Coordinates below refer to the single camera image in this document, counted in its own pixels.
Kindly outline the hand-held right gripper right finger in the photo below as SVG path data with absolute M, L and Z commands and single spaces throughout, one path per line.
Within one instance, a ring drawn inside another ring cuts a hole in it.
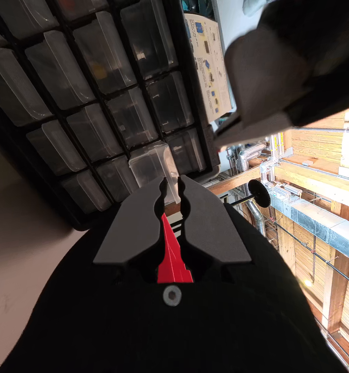
M 224 203 L 186 175 L 178 181 L 181 197 L 181 256 L 190 268 L 251 262 Z

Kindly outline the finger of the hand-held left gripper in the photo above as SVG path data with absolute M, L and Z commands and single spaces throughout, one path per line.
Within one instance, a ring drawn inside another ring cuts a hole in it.
M 294 127 L 294 114 L 290 111 L 281 111 L 249 124 L 237 111 L 224 114 L 223 118 L 225 120 L 221 122 L 213 138 L 213 147 L 218 151 L 258 141 Z
M 315 62 L 267 26 L 234 40 L 224 57 L 238 114 L 230 125 L 252 126 L 282 113 L 308 89 Z

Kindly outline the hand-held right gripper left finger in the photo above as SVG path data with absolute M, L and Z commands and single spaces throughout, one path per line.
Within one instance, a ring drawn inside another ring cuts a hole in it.
M 122 202 L 94 264 L 126 265 L 154 249 L 163 236 L 161 218 L 167 185 L 166 177 L 157 177 Z

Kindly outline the red plastic bin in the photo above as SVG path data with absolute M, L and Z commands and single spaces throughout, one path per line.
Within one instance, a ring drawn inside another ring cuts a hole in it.
M 164 230 L 164 259 L 158 266 L 157 283 L 193 283 L 190 270 L 181 258 L 181 248 L 165 214 L 161 217 Z

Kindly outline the clear plastic drawer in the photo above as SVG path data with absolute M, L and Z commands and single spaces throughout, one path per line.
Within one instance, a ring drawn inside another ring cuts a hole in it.
M 132 151 L 128 163 L 139 187 L 148 184 L 159 176 L 163 176 L 168 182 L 164 203 L 180 203 L 181 198 L 178 194 L 179 173 L 167 143 L 156 141 Z

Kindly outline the silver pipe bundle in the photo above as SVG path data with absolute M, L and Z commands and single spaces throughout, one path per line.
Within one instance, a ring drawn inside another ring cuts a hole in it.
M 256 144 L 246 147 L 246 145 L 240 145 L 238 147 L 232 146 L 231 151 L 236 161 L 236 169 L 239 173 L 243 173 L 250 169 L 249 161 L 255 159 L 261 155 L 261 152 L 265 149 L 266 142 L 259 141 Z M 250 210 L 253 220 L 256 225 L 256 229 L 263 235 L 266 236 L 264 218 L 258 209 L 256 203 L 251 199 L 246 203 L 247 208 Z

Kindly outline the wooden ceiling beam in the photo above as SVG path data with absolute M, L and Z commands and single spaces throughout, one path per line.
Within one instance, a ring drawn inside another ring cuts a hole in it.
M 226 180 L 215 180 L 214 182 L 203 185 L 209 191 L 215 195 L 225 194 L 229 190 L 236 189 L 244 184 L 247 184 L 250 180 L 260 179 L 260 167 L 256 166 L 244 171 L 238 175 L 235 175 Z

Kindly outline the black round ribbed disc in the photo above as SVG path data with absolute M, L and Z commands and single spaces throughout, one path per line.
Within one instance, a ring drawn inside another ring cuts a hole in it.
M 271 205 L 271 197 L 265 186 L 258 180 L 250 180 L 248 182 L 248 189 L 250 191 L 249 198 L 262 208 L 268 208 Z

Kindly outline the printed instruction sheet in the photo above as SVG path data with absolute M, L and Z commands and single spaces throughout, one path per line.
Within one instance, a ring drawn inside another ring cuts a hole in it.
M 194 13 L 184 18 L 207 119 L 214 122 L 232 110 L 219 25 Z

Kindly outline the metal air duct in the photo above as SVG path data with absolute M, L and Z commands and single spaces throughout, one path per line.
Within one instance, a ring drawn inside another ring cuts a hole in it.
M 267 190 L 273 208 L 349 258 L 349 221 L 280 187 Z

